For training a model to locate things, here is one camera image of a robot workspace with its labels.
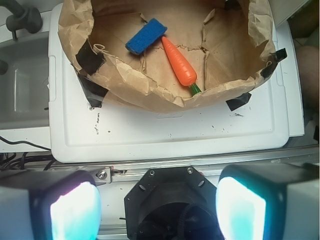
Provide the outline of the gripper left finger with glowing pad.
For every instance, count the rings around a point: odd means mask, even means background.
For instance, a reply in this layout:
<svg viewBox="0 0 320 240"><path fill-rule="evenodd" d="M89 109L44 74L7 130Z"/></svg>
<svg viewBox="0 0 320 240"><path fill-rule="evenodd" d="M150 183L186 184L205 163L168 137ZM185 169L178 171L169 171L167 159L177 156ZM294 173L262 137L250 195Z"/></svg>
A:
<svg viewBox="0 0 320 240"><path fill-rule="evenodd" d="M0 173L2 240L95 240L100 192L84 170Z"/></svg>

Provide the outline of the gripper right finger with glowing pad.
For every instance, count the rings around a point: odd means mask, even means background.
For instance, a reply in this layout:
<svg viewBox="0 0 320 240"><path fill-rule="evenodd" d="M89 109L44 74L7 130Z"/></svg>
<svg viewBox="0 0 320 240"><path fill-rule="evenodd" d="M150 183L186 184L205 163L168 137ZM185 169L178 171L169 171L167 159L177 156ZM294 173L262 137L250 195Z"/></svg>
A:
<svg viewBox="0 0 320 240"><path fill-rule="evenodd" d="M217 184L215 209L227 240L318 240L320 167L227 165Z"/></svg>

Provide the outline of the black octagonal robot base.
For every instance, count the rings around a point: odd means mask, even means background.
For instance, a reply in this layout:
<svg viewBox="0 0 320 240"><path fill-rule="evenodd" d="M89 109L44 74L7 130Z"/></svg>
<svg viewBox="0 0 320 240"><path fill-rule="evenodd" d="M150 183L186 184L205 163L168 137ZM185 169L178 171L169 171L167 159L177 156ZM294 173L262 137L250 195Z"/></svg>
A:
<svg viewBox="0 0 320 240"><path fill-rule="evenodd" d="M149 170L124 197L130 240L222 240L217 188L192 167Z"/></svg>

